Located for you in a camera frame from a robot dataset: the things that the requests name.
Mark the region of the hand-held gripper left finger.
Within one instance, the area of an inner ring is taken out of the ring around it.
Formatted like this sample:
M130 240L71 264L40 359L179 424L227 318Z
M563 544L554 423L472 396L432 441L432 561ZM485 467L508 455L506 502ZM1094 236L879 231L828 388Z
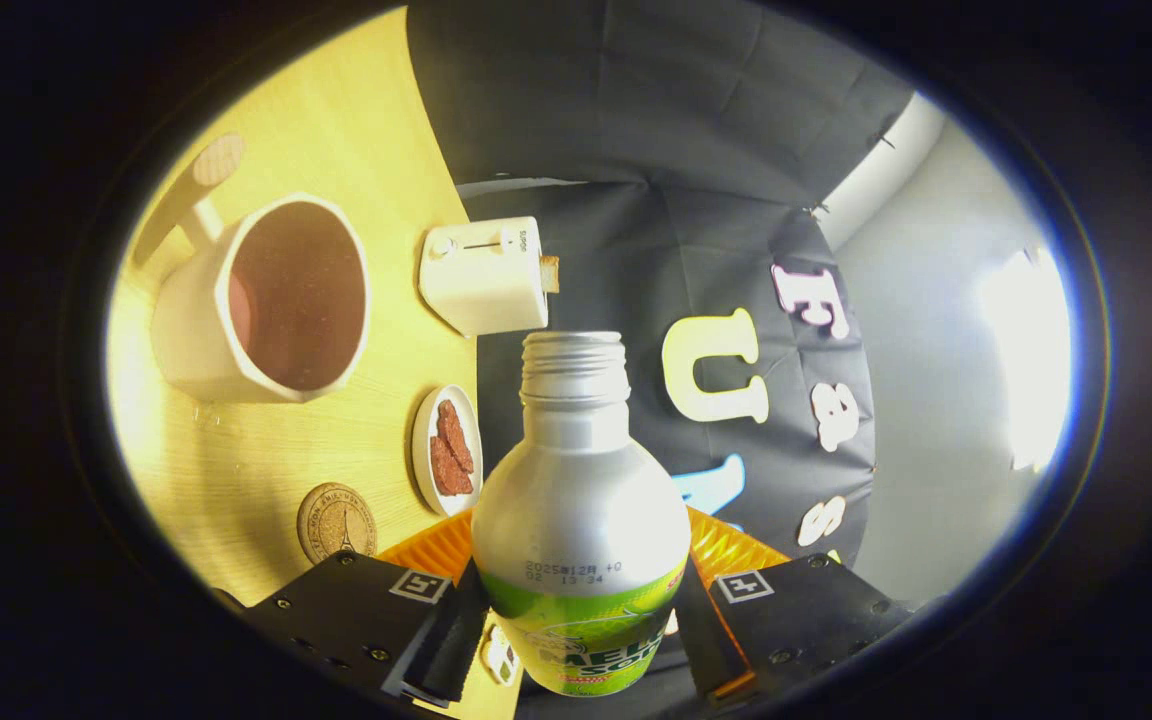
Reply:
M262 637L362 694L448 708L465 700L488 626L472 511L381 553L339 550L247 607Z

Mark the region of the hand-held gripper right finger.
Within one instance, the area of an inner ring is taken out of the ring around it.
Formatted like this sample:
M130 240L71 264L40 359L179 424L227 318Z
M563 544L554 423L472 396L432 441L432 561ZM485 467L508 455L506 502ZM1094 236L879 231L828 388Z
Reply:
M790 559L696 509L689 523L675 614L704 702L788 691L914 617L828 553Z

